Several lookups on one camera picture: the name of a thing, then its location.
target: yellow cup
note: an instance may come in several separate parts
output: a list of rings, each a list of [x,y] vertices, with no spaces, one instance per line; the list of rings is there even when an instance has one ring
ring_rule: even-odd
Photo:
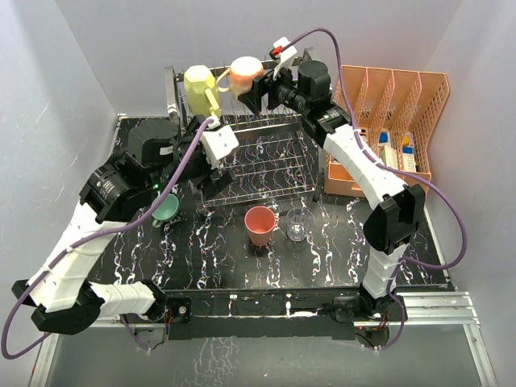
[[[220,101],[218,99],[215,77],[204,65],[188,68],[185,72],[186,101],[193,115],[220,117]]]

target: wire dish rack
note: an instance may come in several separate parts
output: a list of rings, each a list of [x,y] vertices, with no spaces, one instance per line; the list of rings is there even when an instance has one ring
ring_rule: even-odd
[[[249,116],[236,118],[252,119]],[[287,120],[292,116],[278,114],[273,119]],[[261,119],[252,119],[248,123],[267,125],[267,121]],[[217,197],[204,202],[204,206],[255,202],[315,190],[306,149],[298,131],[264,135],[240,142],[238,152],[226,159],[221,168],[221,172],[230,169],[236,180]]]
[[[265,69],[276,62],[265,60]],[[226,67],[211,69],[217,77]],[[182,87],[183,73],[175,74],[172,68],[165,70],[167,103],[176,103],[181,111],[181,121],[192,117]],[[267,201],[271,198],[303,195],[314,191],[316,184],[307,161],[308,147],[302,134],[299,115],[280,107],[266,114],[254,115],[243,104],[233,101],[228,94],[221,94],[223,116],[221,121],[230,125],[239,140],[236,154],[227,157],[214,179],[228,169],[235,180],[215,198],[205,201],[200,197],[200,207],[205,210],[237,203]]]

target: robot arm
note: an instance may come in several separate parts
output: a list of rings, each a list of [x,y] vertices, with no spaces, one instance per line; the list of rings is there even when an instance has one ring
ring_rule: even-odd
[[[298,79],[289,69],[293,47],[286,38],[278,40],[269,53],[278,66],[253,81],[252,89],[239,100],[253,113],[261,110],[261,99],[267,94],[268,109],[286,106],[301,115],[305,132],[324,151],[332,155],[363,190],[372,208],[364,224],[364,235],[370,245],[368,271],[360,284],[360,313],[373,315],[385,310],[392,301],[386,289],[407,244],[414,238],[423,220],[425,193],[420,185],[409,187],[394,173],[377,167],[381,160],[367,144],[361,149],[356,142],[347,113],[331,100],[331,79],[327,66],[318,60],[303,61]]]
[[[287,40],[278,42],[276,48],[288,43]],[[425,194],[419,185],[408,187],[396,175],[377,168],[375,163],[381,161],[376,159],[373,163],[360,150],[353,138],[349,117],[331,100],[331,79],[324,63],[302,62],[298,80],[293,80],[289,66],[295,53],[295,49],[288,49],[279,52],[278,58],[272,54],[278,66],[255,78],[252,89],[241,94],[239,100],[259,114],[261,99],[267,94],[269,109],[281,104],[297,111],[306,133],[341,163],[363,189],[373,212],[364,225],[371,250],[360,296],[364,313],[373,315],[390,301],[386,294],[392,289],[386,289],[386,284],[418,229]],[[199,123],[193,119],[186,134],[194,131]],[[32,320],[41,331],[72,335],[83,331],[99,317],[134,313],[157,320],[167,310],[167,297],[151,281],[99,285],[86,280],[113,235],[69,249],[59,264],[48,268],[55,254],[73,242],[94,232],[127,224],[139,208],[156,197],[157,190],[177,167],[181,148],[188,146],[192,139],[177,136],[177,120],[163,124],[152,129],[140,125],[131,131],[128,148],[115,153],[92,173],[81,191],[81,200],[69,227],[45,265],[30,280],[17,281],[13,286],[13,292],[20,298],[42,272],[48,272],[24,302],[36,308]],[[216,131],[204,133],[202,147],[196,148],[181,175],[182,181],[196,181],[194,184],[208,199],[223,189],[210,180],[211,172],[238,146],[229,127],[222,127],[218,120],[210,127]],[[221,180],[227,185],[231,177]]]
[[[156,321],[167,310],[174,309],[151,281],[129,285],[99,285],[87,281],[89,271],[114,234],[99,236],[77,248],[69,247],[99,231],[125,226],[139,208],[147,206],[157,196],[163,180],[177,167],[175,159],[181,151],[181,144],[175,143],[177,130],[174,131],[170,123],[163,124],[130,132],[128,148],[111,156],[86,182],[72,220],[44,266],[31,279],[15,282],[13,292],[20,298],[28,286],[47,273],[24,301],[25,305],[35,307],[31,318],[40,331],[74,335],[97,318],[140,314]],[[217,118],[212,118],[210,129],[212,131],[203,132],[202,143],[206,144],[205,148],[216,143],[220,149],[206,151],[205,155],[202,146],[197,146],[182,176],[182,180],[202,179],[203,187],[199,188],[208,195],[224,188],[218,181],[214,185],[207,184],[208,178],[220,159],[238,146],[231,129],[221,126]],[[191,142],[191,137],[185,141],[189,146]],[[68,254],[51,268],[51,262],[64,250]]]

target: gray floor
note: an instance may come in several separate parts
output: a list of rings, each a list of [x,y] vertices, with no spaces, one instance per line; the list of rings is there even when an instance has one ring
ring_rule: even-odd
[[[124,329],[61,336],[47,386],[480,386],[462,326],[406,327],[372,351],[324,338],[195,339],[150,356]]]

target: gray wall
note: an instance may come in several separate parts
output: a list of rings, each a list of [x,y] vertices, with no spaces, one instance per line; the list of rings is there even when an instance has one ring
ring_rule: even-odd
[[[0,324],[10,287],[30,277],[66,228],[78,191],[105,159],[116,116],[54,1],[0,4]],[[39,337],[24,308],[11,352]],[[37,350],[0,357],[0,385],[27,385]]]
[[[314,27],[332,30],[343,62],[424,69],[459,0],[56,0],[117,112],[165,115],[163,67],[260,59],[272,43]],[[331,41],[316,45],[336,74]]]
[[[460,208],[470,236],[451,276],[472,295],[501,386],[516,378],[515,60],[516,3],[464,2],[427,66],[447,73],[451,88],[431,142],[434,180]],[[455,220],[435,197],[428,206],[452,260],[460,248]]]

